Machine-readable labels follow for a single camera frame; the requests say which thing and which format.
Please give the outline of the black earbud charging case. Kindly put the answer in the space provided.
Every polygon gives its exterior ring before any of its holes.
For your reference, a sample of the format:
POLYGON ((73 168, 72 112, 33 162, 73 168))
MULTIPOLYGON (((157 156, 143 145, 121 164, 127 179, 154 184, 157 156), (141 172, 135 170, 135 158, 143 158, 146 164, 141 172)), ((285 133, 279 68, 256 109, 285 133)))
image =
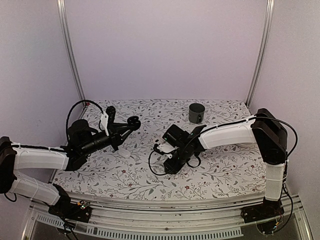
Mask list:
POLYGON ((136 131, 141 127, 141 121, 138 116, 129 117, 127 119, 127 124, 133 131, 136 131))

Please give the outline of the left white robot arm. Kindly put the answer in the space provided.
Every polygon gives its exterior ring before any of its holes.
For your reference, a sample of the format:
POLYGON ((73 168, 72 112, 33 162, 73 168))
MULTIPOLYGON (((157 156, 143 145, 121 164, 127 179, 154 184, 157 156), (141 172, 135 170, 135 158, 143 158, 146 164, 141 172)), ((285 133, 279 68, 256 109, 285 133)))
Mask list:
POLYGON ((91 154, 109 146, 117 151, 140 126, 139 118, 132 116, 126 123, 108 121, 106 129, 98 131, 91 128, 87 120, 79 119, 67 129, 68 145, 58 148, 13 144, 9 137, 3 136, 0 139, 0 192, 42 201, 49 206, 51 215, 63 220, 88 223, 92 214, 88 201, 73 203, 60 185, 41 182, 20 170, 77 171, 91 154))

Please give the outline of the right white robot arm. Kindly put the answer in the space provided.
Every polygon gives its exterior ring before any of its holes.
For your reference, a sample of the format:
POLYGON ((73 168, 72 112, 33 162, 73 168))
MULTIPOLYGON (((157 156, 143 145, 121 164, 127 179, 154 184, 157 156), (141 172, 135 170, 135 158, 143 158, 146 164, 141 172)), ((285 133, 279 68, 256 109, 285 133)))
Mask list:
POLYGON ((156 150, 166 155, 164 171, 177 174, 182 167, 200 153, 215 147, 237 144, 256 144, 266 165, 266 187, 260 204, 243 207, 245 223, 261 221, 284 214, 281 194, 285 182, 287 130, 265 108, 248 118, 216 125, 200 125, 192 132, 173 124, 163 135, 156 150))

